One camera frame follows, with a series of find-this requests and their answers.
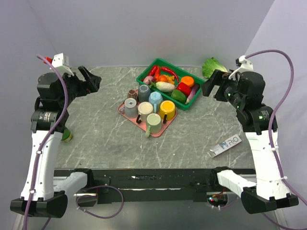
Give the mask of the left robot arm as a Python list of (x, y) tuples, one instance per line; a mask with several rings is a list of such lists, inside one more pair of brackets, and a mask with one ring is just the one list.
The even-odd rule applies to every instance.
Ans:
[(31, 116), (32, 153), (27, 179), (19, 198), (11, 201), (10, 210), (30, 217), (61, 218), (68, 200), (80, 189), (89, 193), (95, 181), (90, 169), (77, 169), (58, 185), (54, 185), (54, 170), (59, 144), (64, 134), (69, 113), (64, 105), (70, 105), (76, 97), (97, 92), (101, 77), (85, 67), (78, 70), (84, 80), (75, 73), (64, 73), (62, 80), (49, 72), (38, 78), (39, 97)]

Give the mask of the cream mug black handle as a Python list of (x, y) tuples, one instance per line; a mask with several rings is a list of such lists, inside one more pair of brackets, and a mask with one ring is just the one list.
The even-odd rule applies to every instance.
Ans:
[(150, 102), (142, 102), (138, 105), (137, 124), (146, 122), (148, 115), (153, 113), (153, 105)]

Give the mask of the light blue mug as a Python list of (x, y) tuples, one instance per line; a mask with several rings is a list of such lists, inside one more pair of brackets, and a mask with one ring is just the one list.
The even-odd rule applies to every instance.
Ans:
[(159, 92), (152, 92), (149, 96), (149, 103), (153, 106), (153, 112), (158, 113), (160, 104), (163, 101), (162, 95)]

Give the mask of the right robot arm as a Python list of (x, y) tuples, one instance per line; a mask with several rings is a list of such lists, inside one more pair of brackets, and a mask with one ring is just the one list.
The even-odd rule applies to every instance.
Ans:
[(230, 74), (215, 70), (201, 85), (203, 96), (209, 96), (213, 87), (219, 88), (214, 98), (229, 102), (236, 109), (236, 117), (249, 142), (257, 181), (250, 182), (228, 167), (217, 167), (210, 175), (210, 187), (220, 191), (224, 187), (241, 198), (250, 214), (293, 207), (298, 197), (282, 181), (279, 172), (277, 121), (273, 109), (262, 103), (265, 81), (253, 71), (246, 71), (229, 79)]

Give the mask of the light green mug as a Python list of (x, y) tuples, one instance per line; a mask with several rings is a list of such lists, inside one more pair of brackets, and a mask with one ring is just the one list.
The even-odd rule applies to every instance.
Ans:
[(162, 121), (160, 115), (152, 113), (148, 115), (146, 120), (145, 137), (148, 138), (151, 134), (157, 134), (162, 128)]

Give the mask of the grey mug pink rim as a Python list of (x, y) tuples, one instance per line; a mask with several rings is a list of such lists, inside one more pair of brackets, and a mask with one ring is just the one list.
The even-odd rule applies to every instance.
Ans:
[(138, 116), (137, 102), (134, 98), (127, 98), (124, 104), (119, 108), (119, 112), (127, 118), (136, 118)]

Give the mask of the yellow mug black handle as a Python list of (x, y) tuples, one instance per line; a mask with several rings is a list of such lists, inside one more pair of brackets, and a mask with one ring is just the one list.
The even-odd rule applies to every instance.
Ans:
[(172, 101), (165, 100), (161, 102), (159, 115), (163, 121), (163, 124), (172, 120), (175, 117), (175, 113), (176, 106)]

